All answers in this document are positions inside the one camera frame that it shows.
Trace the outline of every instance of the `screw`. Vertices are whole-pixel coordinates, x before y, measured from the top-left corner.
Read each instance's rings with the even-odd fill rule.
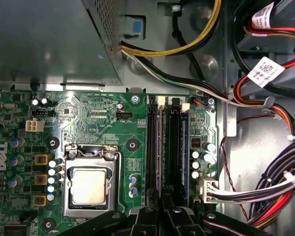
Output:
[[[181,212],[181,209],[180,209],[180,208],[174,208],[174,209],[173,209],[173,212],[175,212],[175,213],[179,213],[179,212]]]
[[[215,218],[216,218],[216,216],[215,216],[214,214],[212,214],[212,213],[209,213],[209,214],[207,214],[206,216],[207,216],[207,218],[209,218],[209,219],[215,219]]]
[[[132,103],[134,103],[134,104],[138,104],[139,101],[140,101],[140,98],[139,98],[138,95],[133,95],[133,96],[131,97],[131,102],[132,102]]]
[[[112,218],[113,218],[113,219],[118,219],[118,218],[120,218],[120,215],[119,215],[118,213],[113,214]]]
[[[117,108],[118,110],[122,110],[122,109],[123,109],[123,104],[122,104],[122,103],[118,103],[118,104],[116,105],[116,108]]]
[[[111,153],[111,152],[108,152],[108,153],[106,153],[106,158],[108,159],[108,160],[114,160],[114,158],[115,158],[115,154],[113,154],[113,153]]]
[[[77,157],[77,154],[75,152],[69,152],[69,154],[68,154],[69,159],[74,159],[76,157]]]
[[[215,104],[215,101],[213,98],[209,98],[209,100],[207,101],[207,103],[210,105],[210,106],[213,106]]]

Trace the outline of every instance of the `cable clip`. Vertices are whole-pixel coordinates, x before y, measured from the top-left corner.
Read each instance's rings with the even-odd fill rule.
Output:
[[[271,180],[268,176],[266,176],[264,173],[261,175],[262,178],[264,178],[267,182],[270,184],[274,184],[273,180]]]
[[[288,136],[287,136],[287,140],[288,140],[288,141],[294,141],[294,140],[295,140],[295,135],[291,135],[291,134],[288,135]]]
[[[169,12],[174,13],[174,12],[178,12],[181,11],[181,5],[171,5],[169,8]]]
[[[295,176],[293,176],[291,172],[284,171],[283,176],[285,177],[286,180],[291,181],[293,185],[295,186]]]
[[[267,97],[265,99],[265,102],[264,102],[264,104],[261,107],[258,106],[258,107],[255,107],[255,108],[258,108],[258,109],[260,109],[260,108],[269,109],[269,108],[273,107],[274,103],[275,103],[275,97],[269,96],[269,97]]]

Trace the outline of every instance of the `power connector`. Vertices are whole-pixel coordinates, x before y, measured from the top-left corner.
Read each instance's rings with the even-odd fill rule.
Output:
[[[218,187],[218,181],[215,179],[209,177],[209,176],[201,176],[199,180],[199,185],[198,185],[198,195],[200,199],[203,201],[205,204],[217,204],[218,202],[212,201],[217,200],[215,197],[212,197],[210,195],[210,192],[208,191],[209,184],[214,184],[215,186]]]

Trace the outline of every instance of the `red wire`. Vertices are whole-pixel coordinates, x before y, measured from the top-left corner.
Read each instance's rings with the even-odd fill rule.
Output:
[[[247,118],[243,118],[243,119],[239,120],[239,121],[237,122],[237,124],[239,124],[240,122],[243,122],[243,121],[249,120],[249,119],[261,118],[261,117],[273,117],[273,116],[274,116],[274,114],[267,114],[267,115],[254,115],[254,116],[247,117]],[[224,156],[224,166],[225,166],[225,171],[226,171],[226,174],[227,174],[227,176],[228,176],[228,180],[229,180],[229,183],[230,183],[230,186],[231,186],[232,190],[233,190],[234,192],[236,192],[236,189],[235,189],[235,187],[234,187],[233,180],[232,180],[232,178],[231,178],[231,173],[230,173],[230,170],[229,170],[229,168],[228,168],[228,161],[227,161],[227,156],[226,156],[226,152],[225,152],[225,148],[224,148],[224,146],[225,146],[225,142],[226,142],[226,137],[224,138],[224,140],[222,141],[222,143],[221,143],[221,145],[220,145],[220,146],[221,146],[221,150],[222,150],[222,152],[223,152],[223,156]],[[242,214],[245,216],[246,220],[248,221],[249,218],[248,218],[248,215],[247,215],[247,212],[246,212],[245,208],[243,207],[242,204],[240,204],[239,206],[240,206],[240,208],[241,208]]]

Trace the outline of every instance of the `white wire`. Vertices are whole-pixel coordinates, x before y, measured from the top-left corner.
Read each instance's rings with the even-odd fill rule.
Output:
[[[270,189],[275,189],[277,187],[281,187],[281,186],[284,186],[286,184],[289,184],[291,183],[293,180],[286,180],[280,184],[277,184],[277,185],[274,185],[274,186],[271,186],[271,187],[268,187],[268,188],[263,188],[263,189],[258,189],[258,190],[253,190],[253,191],[248,191],[248,192],[232,192],[232,191],[225,191],[225,190],[220,190],[216,187],[214,187],[212,184],[209,184],[210,188],[208,189],[208,191],[210,193],[214,193],[216,195],[221,195],[221,196],[236,196],[238,194],[246,194],[246,193],[259,193],[259,192],[262,192],[264,190],[270,190]]]
[[[156,79],[158,80],[161,80],[161,81],[164,81],[165,78],[162,79],[162,76],[158,75],[158,74],[155,74],[153,71],[151,71],[146,65],[144,65],[140,60],[138,60],[135,56],[133,55],[130,55],[129,53],[127,53],[125,50],[122,50],[122,53],[125,54],[126,56],[128,56],[129,58],[131,58],[132,60],[134,60],[135,62],[139,63],[143,68],[144,70],[146,70],[150,75],[152,75],[153,77],[155,77]],[[202,91],[204,93],[207,93],[225,103],[228,103],[228,104],[232,104],[234,106],[237,106],[237,107],[248,107],[248,108],[251,108],[250,105],[243,105],[243,104],[238,104],[238,103],[235,103],[235,102],[232,102],[231,100],[229,99],[226,99],[224,97],[221,97],[217,94],[215,94],[214,92],[206,89],[206,88],[203,88],[203,87],[200,87],[200,86],[197,86],[197,85],[190,85],[190,84],[184,84],[184,83],[179,83],[179,82],[174,82],[173,84],[178,84],[182,87],[187,87],[187,88],[190,88],[190,89],[195,89],[195,90],[199,90],[199,91]]]

